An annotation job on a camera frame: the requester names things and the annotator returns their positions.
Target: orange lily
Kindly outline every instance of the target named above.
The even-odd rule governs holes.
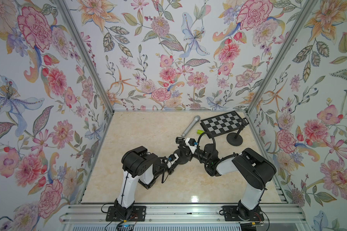
[[[275,101],[276,101],[276,106],[278,107],[278,110],[280,111],[280,109],[279,109],[279,104],[278,104],[278,98],[279,99],[281,99],[281,100],[283,100],[278,94],[279,94],[279,92],[283,89],[283,87],[285,86],[285,84],[286,84],[286,82],[284,83],[284,85],[275,93],[275,92],[273,92],[273,91],[267,91],[267,92],[265,92],[264,94],[269,94],[269,96],[271,97],[270,99],[267,99],[266,101],[268,101],[269,100],[269,102],[267,102],[267,103],[265,103],[264,105],[266,105],[266,104],[269,104],[269,103],[271,103],[274,99],[275,99]]]
[[[119,84],[119,85],[120,85],[120,89],[121,89],[121,87],[122,87],[122,91],[121,91],[121,93],[120,93],[120,95],[121,95],[122,92],[124,91],[124,84],[127,84],[127,85],[129,85],[129,86],[135,86],[135,85],[126,83],[126,81],[128,81],[128,80],[130,80],[130,79],[125,79],[125,80],[123,80],[123,79],[122,79],[122,75],[121,75],[121,71],[120,71],[120,69],[118,68],[118,66],[117,66],[117,69],[118,69],[118,73],[120,74],[120,79],[119,79],[119,81],[112,83],[112,84],[111,84],[111,87],[109,88],[109,90],[112,88],[113,85]]]

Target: blue lily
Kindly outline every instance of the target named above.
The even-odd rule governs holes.
[[[27,123],[24,120],[22,113],[25,109],[36,110],[42,106],[44,98],[37,99],[30,97],[28,99],[16,99],[20,97],[17,85],[13,80],[1,76],[0,82],[0,114],[3,112],[13,113],[18,119],[18,127],[15,130],[15,135],[18,137],[22,135],[27,128]]]
[[[217,110],[218,108],[221,110],[228,109],[228,107],[221,106],[222,99],[219,99],[217,101],[214,101],[214,98],[212,97],[207,97],[206,99],[209,106],[212,107],[214,110]]]
[[[199,55],[209,55],[209,52],[206,51],[206,48],[199,45],[198,42],[202,39],[202,37],[205,34],[204,27],[197,28],[194,30],[194,35],[191,31],[193,26],[193,20],[192,17],[187,13],[184,12],[182,14],[182,25],[181,30],[184,33],[184,41],[188,43],[187,50],[185,53],[180,54],[180,58],[188,58],[190,55],[190,52],[192,49],[195,49]]]
[[[102,137],[100,136],[100,133],[103,131],[103,124],[100,125],[100,127],[97,129],[97,126],[93,123],[93,128],[91,129],[92,132],[87,131],[85,133],[85,137],[88,138],[89,140],[97,138],[100,140]]]

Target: pink flower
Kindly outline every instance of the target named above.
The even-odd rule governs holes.
[[[83,70],[79,65],[76,65],[76,71],[80,76],[83,76]]]
[[[141,90],[144,93],[152,93],[154,90],[156,90],[156,87],[154,85],[154,82],[152,80],[145,81],[141,84]]]
[[[53,144],[58,144],[58,149],[64,148],[64,144],[73,141],[72,124],[68,123],[68,120],[58,122],[58,127],[54,126],[55,132],[50,133],[50,137],[53,137]]]
[[[233,61],[236,57],[238,57],[241,49],[239,49],[239,45],[236,43],[230,43],[224,46],[221,49],[219,54],[219,60],[221,62],[230,62]]]
[[[342,144],[344,144],[344,140],[339,140],[337,143],[335,143],[335,136],[330,136],[330,141],[331,142],[328,142],[326,139],[324,139],[326,145],[331,147],[329,153],[333,153],[335,151],[339,159],[343,160],[342,157],[347,159],[347,154],[343,153],[343,151],[347,151],[347,147],[340,147]]]
[[[172,65],[172,63],[174,62],[172,55],[171,56],[167,56],[167,55],[161,55],[161,67],[169,67]]]
[[[51,33],[51,43],[59,52],[60,56],[67,58],[69,51],[69,43],[62,29],[54,27]]]
[[[294,123],[294,116],[292,116],[289,113],[283,113],[279,118],[278,118],[278,123],[279,127],[284,130],[291,130],[291,126]]]
[[[93,101],[93,81],[91,80],[91,77],[89,76],[89,78],[87,80],[82,81],[82,96],[87,99],[87,101],[89,102],[89,104],[91,104],[91,102]]]
[[[64,94],[65,104],[72,108],[72,104],[75,104],[77,102],[76,96],[73,94],[72,88],[69,86],[67,88],[67,91]]]
[[[84,115],[86,115],[86,107],[84,106],[77,106],[76,107],[76,113],[78,115],[78,117],[83,117]]]
[[[347,200],[347,169],[344,169],[344,161],[329,160],[328,166],[322,163],[320,172],[325,174],[323,188],[332,190],[335,196],[338,196],[339,189],[340,196]]]
[[[218,80],[217,86],[221,87],[222,89],[225,89],[225,88],[229,87],[229,84],[228,84],[228,82],[226,82],[226,80],[224,78],[222,78],[222,80]]]
[[[33,7],[23,7],[18,16],[18,26],[27,43],[44,52],[51,44],[51,30],[46,17]]]
[[[41,168],[42,164],[38,155],[31,153],[28,156],[23,157],[19,162],[19,170],[15,172],[17,185],[26,187],[27,183],[32,184],[35,182],[40,175]]]
[[[329,107],[319,112],[318,119],[321,119],[324,123],[330,125],[340,122],[340,119],[338,118],[338,111],[334,105],[330,105]]]
[[[8,153],[0,154],[0,175],[6,178],[13,175],[18,162],[19,154],[15,148],[10,149]]]
[[[48,84],[54,94],[63,95],[67,87],[67,80],[63,71],[59,71],[58,68],[51,69],[48,74]]]
[[[47,184],[45,190],[41,192],[38,202],[38,215],[48,218],[56,210],[61,200],[63,191],[62,183],[55,179],[52,184]]]
[[[269,0],[248,0],[242,6],[236,23],[241,23],[241,30],[258,27],[266,21],[272,8],[272,3]]]
[[[131,3],[131,6],[136,6],[134,10],[140,7],[140,9],[143,9],[143,6],[148,5],[149,3],[145,3],[145,0],[134,0],[135,3]]]
[[[83,36],[83,32],[80,32],[80,35],[85,43],[91,43],[91,41],[88,40],[90,38],[89,35]]]
[[[182,67],[180,68],[180,67],[178,67],[177,68],[177,70],[179,70],[179,72],[177,73],[177,74],[184,74],[184,76],[185,76],[185,74],[186,73],[192,73],[191,71],[193,70],[193,68],[190,68],[190,66],[187,66],[187,67],[185,67],[185,65],[182,65]]]
[[[130,68],[130,69],[135,66],[131,61],[129,61],[123,56],[121,56],[120,58],[120,63],[123,67]]]
[[[305,123],[305,128],[303,131],[305,132],[306,138],[313,142],[321,142],[329,134],[329,129],[325,126],[325,124],[320,123],[317,119],[309,119]]]
[[[268,41],[271,36],[275,33],[275,30],[278,28],[278,22],[270,19],[265,21],[257,28],[253,30],[253,40],[252,43],[254,45],[264,43]]]
[[[292,153],[297,149],[294,146],[296,139],[294,139],[292,133],[288,132],[287,130],[280,130],[277,133],[277,137],[279,147],[286,153]]]
[[[160,37],[164,37],[170,32],[170,25],[163,17],[156,17],[151,24],[153,31]]]
[[[39,136],[40,139],[33,138],[33,142],[38,143],[38,145],[33,146],[31,148],[31,151],[34,151],[34,150],[38,149],[38,152],[41,152],[43,147],[47,147],[48,146],[48,144],[45,143],[48,140],[48,138],[50,137],[50,136],[48,136],[48,131],[49,130],[45,129],[44,135],[42,135],[42,132],[39,132],[38,136]]]
[[[199,73],[197,71],[195,74],[191,73],[188,77],[188,85],[194,86],[196,89],[201,89],[205,84],[208,83],[207,79],[208,76],[204,75],[203,72]]]
[[[258,67],[259,64],[260,64],[260,56],[254,57],[252,59],[252,66]]]
[[[152,92],[152,98],[157,101],[165,101],[171,98],[171,91],[167,91],[166,88],[158,88]]]
[[[176,77],[176,71],[173,67],[165,67],[159,73],[159,76],[165,81],[171,81]]]
[[[230,62],[230,63],[226,62],[226,63],[222,64],[222,66],[219,68],[218,72],[220,72],[223,75],[229,75],[233,66],[234,66],[233,62]]]
[[[235,87],[240,88],[242,86],[247,86],[259,76],[261,76],[261,72],[254,72],[251,69],[247,69],[243,74],[236,76],[237,83]]]

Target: black mounting plate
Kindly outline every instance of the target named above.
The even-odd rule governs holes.
[[[145,213],[147,212],[146,206],[133,206],[132,215],[129,221],[145,221]],[[121,216],[114,208],[114,206],[109,206],[105,221],[123,221],[125,218]]]
[[[238,214],[235,213],[236,208],[237,206],[222,206],[225,221],[244,221],[239,218]],[[250,219],[246,221],[260,221],[260,219],[261,221],[264,221],[264,213],[261,211],[261,208],[259,206],[256,206],[249,213],[253,214],[253,216],[251,216]]]

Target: round black base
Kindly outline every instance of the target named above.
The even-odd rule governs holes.
[[[236,133],[232,132],[229,133],[226,137],[226,140],[231,144],[232,146],[240,146],[243,143],[243,138],[238,135],[237,138],[235,138]]]

